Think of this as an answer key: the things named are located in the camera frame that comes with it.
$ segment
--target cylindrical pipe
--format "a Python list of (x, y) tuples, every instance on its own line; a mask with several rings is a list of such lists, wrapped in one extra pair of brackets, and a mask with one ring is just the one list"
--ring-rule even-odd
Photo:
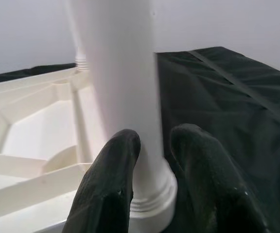
[(75, 44), (76, 55), (75, 62), (77, 70), (88, 70), (88, 65), (86, 61), (85, 49), (80, 38), (77, 23), (75, 22), (74, 14), (76, 13), (75, 8), (72, 6), (71, 0), (65, 0), (66, 12), (69, 20), (70, 30), (72, 33), (73, 41)]
[(176, 180), (163, 158), (149, 0), (73, 0), (108, 139), (141, 138), (133, 173), (130, 232), (157, 233), (171, 221)]

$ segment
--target white plastic leg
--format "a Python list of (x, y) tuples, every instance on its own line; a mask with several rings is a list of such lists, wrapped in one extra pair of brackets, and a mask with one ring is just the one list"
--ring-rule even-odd
[(69, 19), (70, 30), (76, 47), (75, 62), (76, 62), (77, 70), (79, 71), (88, 70), (85, 50), (79, 35), (77, 24), (74, 21), (75, 8), (73, 8), (71, 4), (72, 4), (72, 0), (65, 0), (65, 6)]
[(141, 138), (130, 232), (161, 232), (173, 217), (177, 184), (163, 158), (150, 1), (73, 0), (72, 8), (107, 138), (126, 128)]

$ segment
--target white plastic base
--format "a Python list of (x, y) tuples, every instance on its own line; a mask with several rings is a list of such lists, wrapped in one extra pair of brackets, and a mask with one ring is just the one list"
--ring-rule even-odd
[(165, 188), (157, 198), (135, 203), (130, 207), (130, 233), (159, 233), (171, 222), (175, 212), (177, 182), (175, 175), (169, 170)]
[(89, 71), (0, 83), (0, 232), (60, 233), (104, 144)]

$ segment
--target black rubber glove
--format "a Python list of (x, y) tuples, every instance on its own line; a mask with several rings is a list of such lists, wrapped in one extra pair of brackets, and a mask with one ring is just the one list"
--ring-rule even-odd
[(198, 233), (269, 233), (258, 201), (220, 142), (196, 125), (172, 129)]
[(116, 133), (84, 175), (63, 233), (128, 233), (132, 174), (140, 152), (135, 131)]

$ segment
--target white wall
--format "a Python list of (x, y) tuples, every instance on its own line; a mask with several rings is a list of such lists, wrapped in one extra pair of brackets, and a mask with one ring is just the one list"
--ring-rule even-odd
[(280, 0), (154, 0), (157, 51), (224, 46), (280, 69)]
[[(156, 51), (224, 46), (280, 69), (280, 0), (154, 0)], [(63, 0), (0, 0), (0, 73), (74, 61)]]
[(0, 73), (74, 62), (63, 0), (0, 0)]

